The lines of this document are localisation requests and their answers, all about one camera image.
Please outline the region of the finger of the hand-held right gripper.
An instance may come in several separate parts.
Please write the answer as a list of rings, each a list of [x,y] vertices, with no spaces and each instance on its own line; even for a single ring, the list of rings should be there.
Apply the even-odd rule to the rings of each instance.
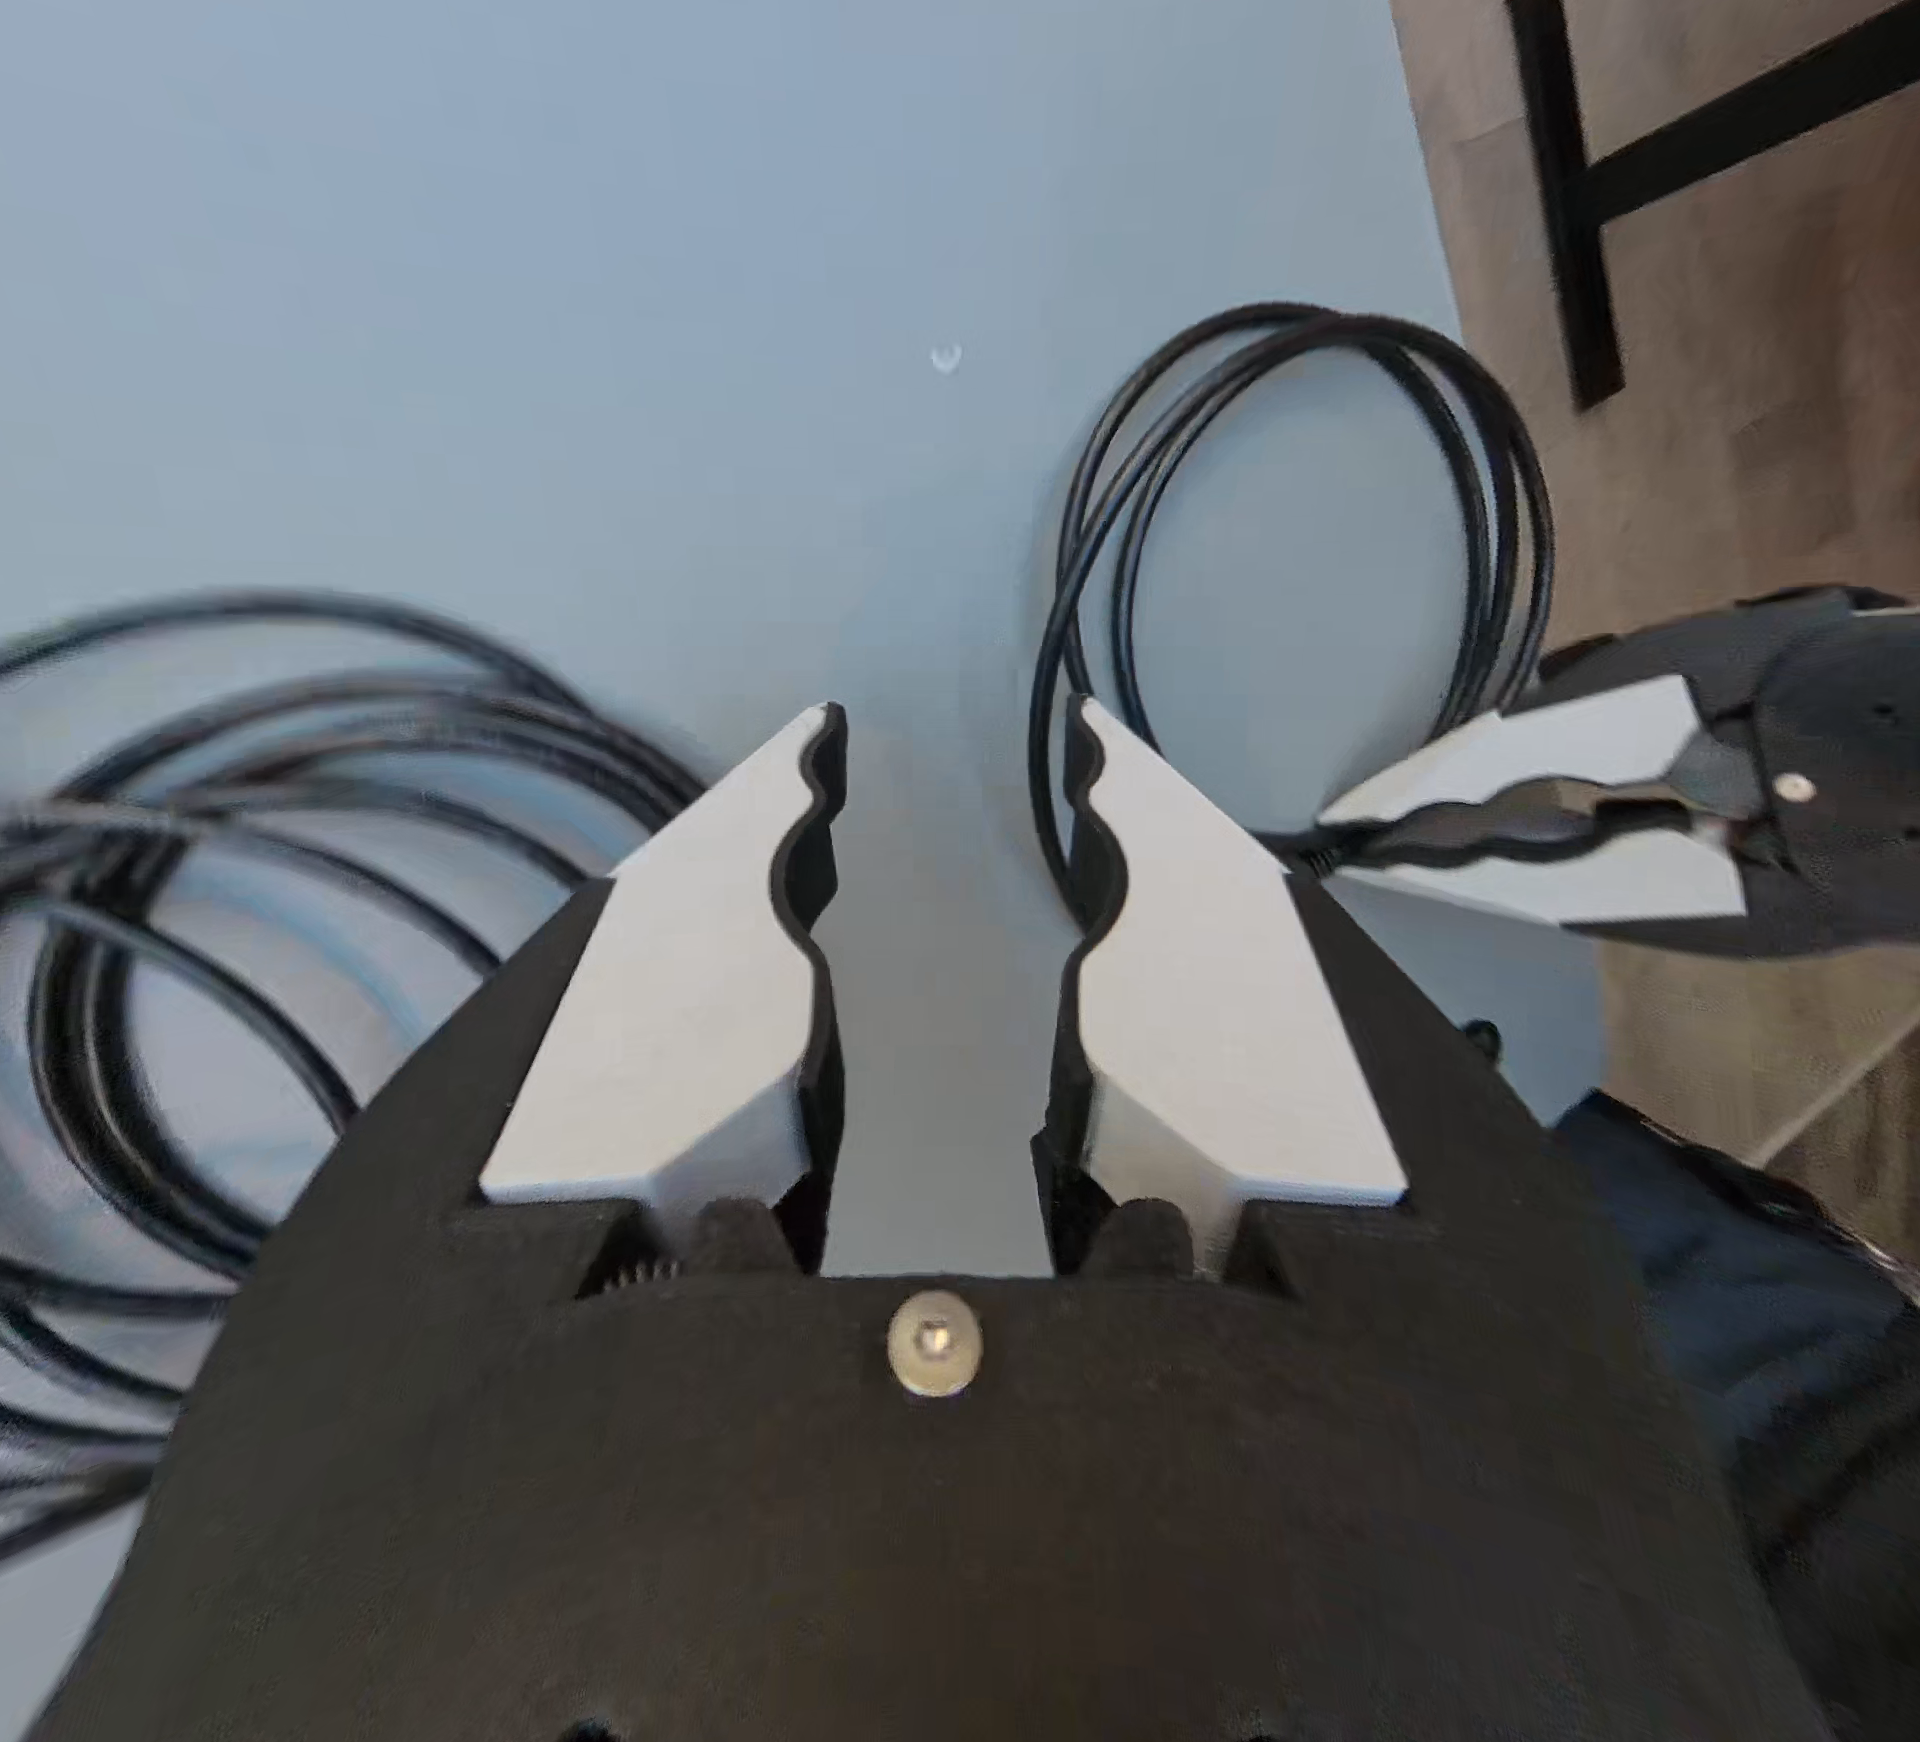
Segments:
[[[1657,797],[1705,730],[1677,675],[1482,712],[1336,797],[1311,827],[1341,859],[1558,859]]]
[[[1678,803],[1508,817],[1430,809],[1325,847],[1334,876],[1563,930],[1746,914],[1724,821]]]

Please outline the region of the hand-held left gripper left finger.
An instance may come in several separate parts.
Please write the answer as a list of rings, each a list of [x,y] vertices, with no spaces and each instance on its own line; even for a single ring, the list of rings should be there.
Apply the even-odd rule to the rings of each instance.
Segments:
[[[674,1256],[709,1205],[755,1202],[821,1269],[845,1078],[812,930],[837,894],[847,744],[838,702],[802,708],[611,868],[483,1201],[625,1201]]]

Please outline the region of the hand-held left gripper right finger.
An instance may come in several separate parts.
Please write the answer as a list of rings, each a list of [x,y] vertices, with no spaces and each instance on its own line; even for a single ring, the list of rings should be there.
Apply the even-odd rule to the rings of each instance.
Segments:
[[[1050,1269],[1157,1201],[1218,1275],[1256,1202],[1392,1211],[1403,1165],[1308,938],[1294,880],[1093,698],[1064,723],[1069,896],[1031,1152]]]

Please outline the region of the black metal desk foot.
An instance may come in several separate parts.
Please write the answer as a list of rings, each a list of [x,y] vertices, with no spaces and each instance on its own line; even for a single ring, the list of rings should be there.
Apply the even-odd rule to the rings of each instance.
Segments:
[[[1917,0],[1755,74],[1617,151],[1591,151],[1565,0],[1505,0],[1575,411],[1620,392],[1602,235],[1917,83]]]

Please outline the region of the grey desk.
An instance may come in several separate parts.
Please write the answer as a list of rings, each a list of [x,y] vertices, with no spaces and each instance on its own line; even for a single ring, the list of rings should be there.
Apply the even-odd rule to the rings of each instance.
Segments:
[[[1294,880],[1403,1165],[1050,1269],[1093,698],[1238,825],[1544,595],[1388,0],[3,0],[3,1559],[33,1738],[1550,1730],[1589,1536],[1434,1249],[1556,1150]],[[821,1269],[479,1170],[613,865],[838,702]]]

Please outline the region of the person's dark pants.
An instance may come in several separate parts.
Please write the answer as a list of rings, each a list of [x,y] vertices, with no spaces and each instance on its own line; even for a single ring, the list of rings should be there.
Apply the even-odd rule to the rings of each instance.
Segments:
[[[1553,1139],[1688,1393],[1835,1738],[1917,1736],[1915,1269],[1799,1185],[1593,1092]]]

